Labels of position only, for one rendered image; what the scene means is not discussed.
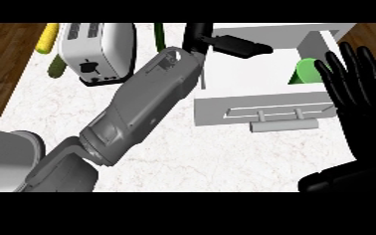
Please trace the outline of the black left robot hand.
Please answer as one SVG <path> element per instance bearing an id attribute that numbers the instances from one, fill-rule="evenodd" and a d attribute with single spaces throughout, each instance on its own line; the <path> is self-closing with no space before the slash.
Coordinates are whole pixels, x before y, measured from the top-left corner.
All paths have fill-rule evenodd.
<path id="1" fill-rule="evenodd" d="M 212 23 L 188 23 L 184 49 L 206 55 L 209 48 L 213 48 L 216 52 L 244 59 L 273 53 L 273 48 L 266 44 L 254 43 L 231 35 L 213 36 L 212 34 Z"/>

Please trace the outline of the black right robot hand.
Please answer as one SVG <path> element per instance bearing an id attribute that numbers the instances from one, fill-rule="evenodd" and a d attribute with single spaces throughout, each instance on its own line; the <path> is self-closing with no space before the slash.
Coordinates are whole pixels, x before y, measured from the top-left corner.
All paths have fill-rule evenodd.
<path id="1" fill-rule="evenodd" d="M 304 193 L 376 193 L 376 58 L 366 46 L 340 44 L 344 63 L 332 52 L 328 64 L 315 67 L 337 107 L 349 147 L 356 160 L 316 172 L 299 181 Z"/>

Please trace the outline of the white open drawer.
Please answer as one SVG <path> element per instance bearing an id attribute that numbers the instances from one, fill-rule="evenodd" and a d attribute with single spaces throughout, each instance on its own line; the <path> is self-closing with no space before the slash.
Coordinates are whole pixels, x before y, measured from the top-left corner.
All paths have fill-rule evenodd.
<path id="1" fill-rule="evenodd" d="M 322 83 L 288 83 L 300 60 L 296 49 L 276 49 L 272 54 L 250 59 L 209 51 L 204 63 L 206 88 L 197 90 L 195 96 L 220 98 L 325 92 Z"/>

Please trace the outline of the green cup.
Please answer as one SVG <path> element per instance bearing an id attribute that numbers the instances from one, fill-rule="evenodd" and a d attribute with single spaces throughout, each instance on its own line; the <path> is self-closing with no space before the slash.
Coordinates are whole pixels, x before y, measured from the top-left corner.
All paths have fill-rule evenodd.
<path id="1" fill-rule="evenodd" d="M 321 73 L 315 67 L 315 58 L 301 59 L 297 63 L 290 84 L 316 84 L 322 82 Z"/>

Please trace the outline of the dark green thin vegetable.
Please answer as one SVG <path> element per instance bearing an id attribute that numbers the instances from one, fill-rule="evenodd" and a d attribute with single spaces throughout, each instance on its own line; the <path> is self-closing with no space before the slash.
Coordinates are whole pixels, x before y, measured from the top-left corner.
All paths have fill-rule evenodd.
<path id="1" fill-rule="evenodd" d="M 158 52 L 167 47 L 164 23 L 156 23 L 156 39 Z"/>

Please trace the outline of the white toaster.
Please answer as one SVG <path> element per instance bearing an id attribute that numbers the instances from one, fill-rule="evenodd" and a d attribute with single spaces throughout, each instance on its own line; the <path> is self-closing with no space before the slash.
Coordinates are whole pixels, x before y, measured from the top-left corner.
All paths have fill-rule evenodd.
<path id="1" fill-rule="evenodd" d="M 136 68 L 136 25 L 67 23 L 58 52 L 88 87 L 123 83 L 133 76 Z"/>

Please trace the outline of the green cucumber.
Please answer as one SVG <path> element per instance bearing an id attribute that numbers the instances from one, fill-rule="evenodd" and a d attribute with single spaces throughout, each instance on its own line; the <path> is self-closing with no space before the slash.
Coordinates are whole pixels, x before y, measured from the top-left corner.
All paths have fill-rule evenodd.
<path id="1" fill-rule="evenodd" d="M 61 78 L 66 73 L 66 69 L 67 69 L 67 63 L 64 59 L 61 58 L 61 56 L 57 56 L 48 70 L 49 77 L 54 79 Z"/>

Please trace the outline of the yellow corn cob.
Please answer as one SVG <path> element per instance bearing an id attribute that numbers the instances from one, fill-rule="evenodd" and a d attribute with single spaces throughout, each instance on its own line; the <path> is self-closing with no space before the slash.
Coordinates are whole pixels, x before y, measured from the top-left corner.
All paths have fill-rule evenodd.
<path id="1" fill-rule="evenodd" d="M 60 33 L 60 24 L 49 23 L 40 35 L 40 39 L 36 45 L 36 51 L 40 54 L 49 54 L 54 49 L 55 41 Z"/>

